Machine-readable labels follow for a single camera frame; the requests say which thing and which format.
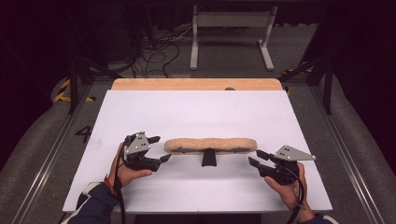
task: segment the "white metal frame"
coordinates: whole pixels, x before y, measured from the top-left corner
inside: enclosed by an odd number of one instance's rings
[[[268,39],[274,24],[277,7],[271,11],[262,12],[199,12],[194,6],[192,17],[192,49],[190,69],[198,68],[198,27],[265,27],[265,36],[259,40],[262,57],[269,71],[274,70],[270,54],[267,49]]]

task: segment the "white table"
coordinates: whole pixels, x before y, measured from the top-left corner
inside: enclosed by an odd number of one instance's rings
[[[166,155],[166,140],[179,137],[247,137],[268,153],[285,144],[310,153],[284,91],[108,91],[65,200],[65,212],[75,210],[78,195],[90,182],[103,180],[124,137],[139,131],[161,137],[147,154],[155,159]],[[255,153],[218,155],[217,167],[202,167],[201,155],[173,155],[157,173],[123,189],[125,210],[131,214],[287,210],[248,164],[248,156],[273,166]],[[311,208],[331,210],[315,163],[303,164]]]

